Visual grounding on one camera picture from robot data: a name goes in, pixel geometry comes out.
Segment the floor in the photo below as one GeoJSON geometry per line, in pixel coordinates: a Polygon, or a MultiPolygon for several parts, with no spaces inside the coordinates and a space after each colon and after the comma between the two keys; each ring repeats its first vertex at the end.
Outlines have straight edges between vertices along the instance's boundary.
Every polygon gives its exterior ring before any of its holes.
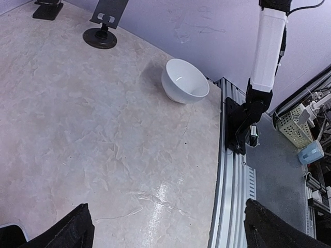
{"type": "Polygon", "coordinates": [[[273,129],[269,117],[262,117],[258,128],[260,145],[247,148],[247,164],[257,171],[257,200],[305,233],[305,182],[297,148],[273,129]]]}
{"type": "Polygon", "coordinates": [[[50,22],[36,8],[0,16],[0,225],[31,239],[88,203],[94,248],[206,247],[219,88],[174,103],[169,55],[121,28],[114,49],[94,49],[91,13],[65,3],[50,22]]]}

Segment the white wall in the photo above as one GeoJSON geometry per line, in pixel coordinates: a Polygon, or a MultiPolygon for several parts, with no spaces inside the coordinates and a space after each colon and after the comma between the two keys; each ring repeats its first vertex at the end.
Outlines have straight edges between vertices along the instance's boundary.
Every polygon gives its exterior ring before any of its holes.
{"type": "Polygon", "coordinates": [[[6,13],[30,1],[31,0],[0,0],[0,14],[6,13]]]}
{"type": "MultiPolygon", "coordinates": [[[[294,0],[294,7],[318,0],[294,0]]],[[[97,0],[69,0],[94,11],[97,0]]],[[[258,0],[129,0],[120,26],[197,66],[213,80],[226,77],[246,90],[259,23],[258,0]]],[[[288,46],[279,69],[274,109],[331,64],[331,1],[289,18],[288,46]]]]}

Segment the aluminum profile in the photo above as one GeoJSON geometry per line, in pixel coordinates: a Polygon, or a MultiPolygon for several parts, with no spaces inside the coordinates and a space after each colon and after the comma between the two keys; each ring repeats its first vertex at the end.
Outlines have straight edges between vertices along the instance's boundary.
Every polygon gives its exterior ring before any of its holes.
{"type": "Polygon", "coordinates": [[[244,94],[226,79],[217,82],[221,88],[219,164],[209,248],[246,248],[244,229],[246,201],[256,199],[255,170],[246,156],[225,147],[225,99],[242,104],[244,94]]]}

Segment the bowl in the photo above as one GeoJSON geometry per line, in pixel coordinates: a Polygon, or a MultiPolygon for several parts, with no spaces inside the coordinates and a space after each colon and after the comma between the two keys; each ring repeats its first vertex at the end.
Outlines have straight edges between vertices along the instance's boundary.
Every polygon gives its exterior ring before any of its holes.
{"type": "Polygon", "coordinates": [[[206,77],[189,62],[170,59],[162,72],[162,86],[167,96],[179,103],[195,103],[209,93],[206,77]]]}

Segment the beige basket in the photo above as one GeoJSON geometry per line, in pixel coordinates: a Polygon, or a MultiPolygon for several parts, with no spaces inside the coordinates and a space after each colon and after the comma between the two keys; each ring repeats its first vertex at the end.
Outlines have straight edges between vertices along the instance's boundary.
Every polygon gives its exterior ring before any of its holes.
{"type": "Polygon", "coordinates": [[[304,108],[303,104],[300,104],[295,109],[283,115],[277,122],[278,130],[299,149],[313,142],[308,124],[305,123],[299,126],[296,123],[304,108]]]}

